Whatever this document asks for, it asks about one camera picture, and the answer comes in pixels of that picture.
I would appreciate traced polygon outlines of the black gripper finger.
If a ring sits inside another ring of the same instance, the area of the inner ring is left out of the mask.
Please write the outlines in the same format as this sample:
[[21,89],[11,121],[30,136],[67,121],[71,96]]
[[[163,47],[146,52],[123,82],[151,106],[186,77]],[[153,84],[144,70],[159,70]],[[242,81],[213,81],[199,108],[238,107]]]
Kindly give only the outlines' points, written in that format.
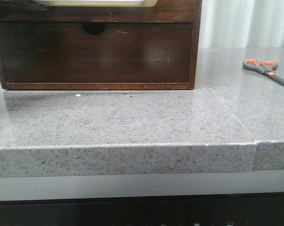
[[32,0],[0,0],[0,8],[47,10],[47,6]]

